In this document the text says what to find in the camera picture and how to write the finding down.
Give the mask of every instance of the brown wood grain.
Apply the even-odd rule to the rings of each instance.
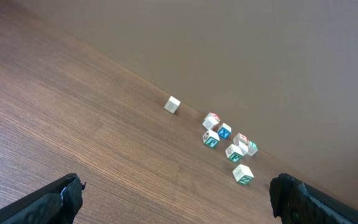
[[[204,115],[184,103],[171,114],[168,97],[0,1],[0,208],[76,172],[87,186],[75,223],[280,223],[270,180],[297,174],[260,151],[241,161],[255,179],[237,184],[232,139],[204,146]]]

